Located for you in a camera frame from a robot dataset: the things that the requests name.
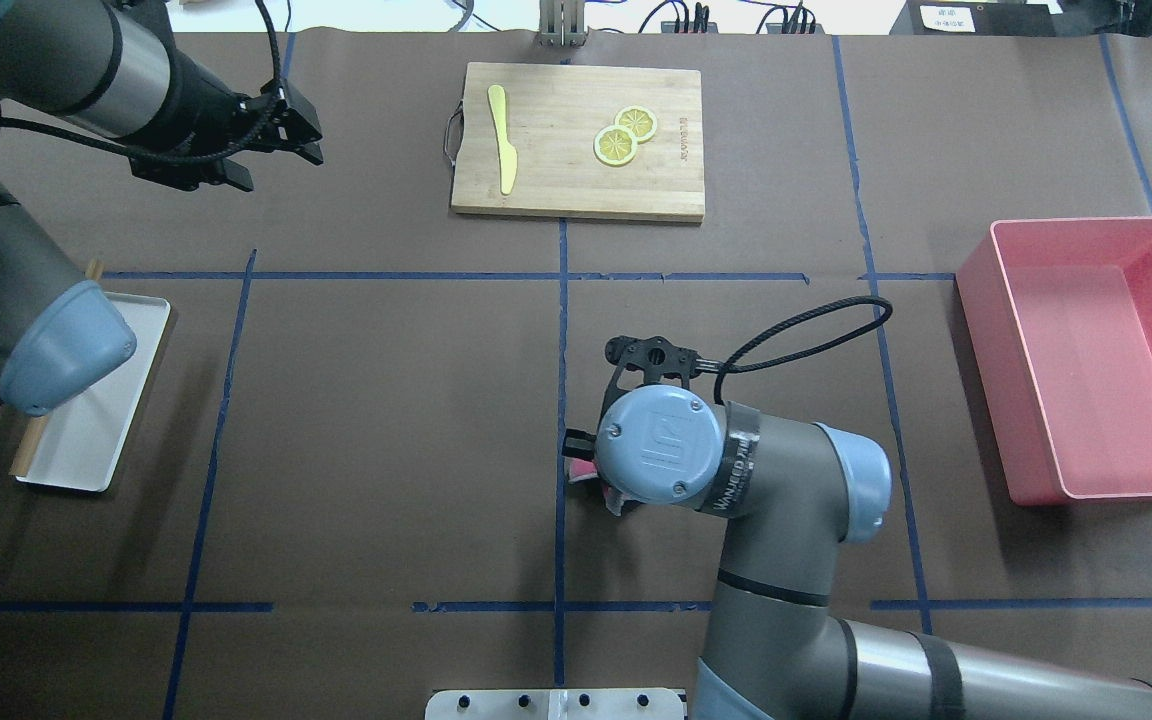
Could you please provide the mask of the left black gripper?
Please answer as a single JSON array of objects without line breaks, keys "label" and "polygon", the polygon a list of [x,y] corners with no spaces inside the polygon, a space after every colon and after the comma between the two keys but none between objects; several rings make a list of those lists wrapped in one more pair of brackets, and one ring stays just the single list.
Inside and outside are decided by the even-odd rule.
[{"label": "left black gripper", "polygon": [[196,191],[202,185],[228,185],[238,191],[253,190],[250,170],[234,156],[243,151],[291,152],[320,167],[323,128],[314,104],[297,88],[262,86],[262,94],[238,101],[228,124],[207,137],[205,145],[192,143],[188,156],[225,152],[223,158],[206,162],[173,165],[172,187]]}]

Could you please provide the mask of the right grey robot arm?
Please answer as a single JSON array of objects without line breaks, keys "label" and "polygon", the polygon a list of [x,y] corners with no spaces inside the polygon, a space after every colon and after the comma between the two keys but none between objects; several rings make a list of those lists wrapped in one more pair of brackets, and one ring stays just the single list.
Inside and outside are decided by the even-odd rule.
[{"label": "right grey robot arm", "polygon": [[1111,679],[835,617],[838,550],[872,539],[890,462],[867,437],[643,386],[567,430],[622,497],[726,521],[692,719],[1152,719]]}]

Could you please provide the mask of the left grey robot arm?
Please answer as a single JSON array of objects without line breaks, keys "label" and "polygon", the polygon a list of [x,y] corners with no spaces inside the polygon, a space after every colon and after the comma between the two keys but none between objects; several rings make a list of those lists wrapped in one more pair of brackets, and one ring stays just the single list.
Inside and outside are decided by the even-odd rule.
[{"label": "left grey robot arm", "polygon": [[[182,191],[251,191],[243,151],[321,164],[314,105],[285,79],[268,3],[256,10],[271,77],[241,94],[179,50],[162,1],[0,1],[0,131],[122,156],[134,177]],[[136,350],[100,285],[0,181],[0,407],[51,414]]]}]

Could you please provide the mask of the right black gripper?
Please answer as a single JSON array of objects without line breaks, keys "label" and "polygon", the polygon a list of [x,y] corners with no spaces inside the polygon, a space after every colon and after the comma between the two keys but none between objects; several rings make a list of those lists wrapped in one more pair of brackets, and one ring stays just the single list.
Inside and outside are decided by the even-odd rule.
[{"label": "right black gripper", "polygon": [[[566,461],[566,465],[570,457],[593,460],[596,464],[594,441],[594,434],[586,432],[586,430],[566,429],[562,438],[562,457]],[[604,477],[599,482],[568,484],[568,486],[582,488],[582,492],[591,498],[591,500],[602,503],[604,509],[609,511],[612,516],[623,516],[626,514],[626,497]]]}]

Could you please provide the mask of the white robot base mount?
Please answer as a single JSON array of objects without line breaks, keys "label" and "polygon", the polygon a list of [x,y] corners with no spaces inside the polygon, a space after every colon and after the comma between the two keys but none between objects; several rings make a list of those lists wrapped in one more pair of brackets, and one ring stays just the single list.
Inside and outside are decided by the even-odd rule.
[{"label": "white robot base mount", "polygon": [[456,689],[429,698],[425,719],[685,719],[685,694],[664,687]]}]

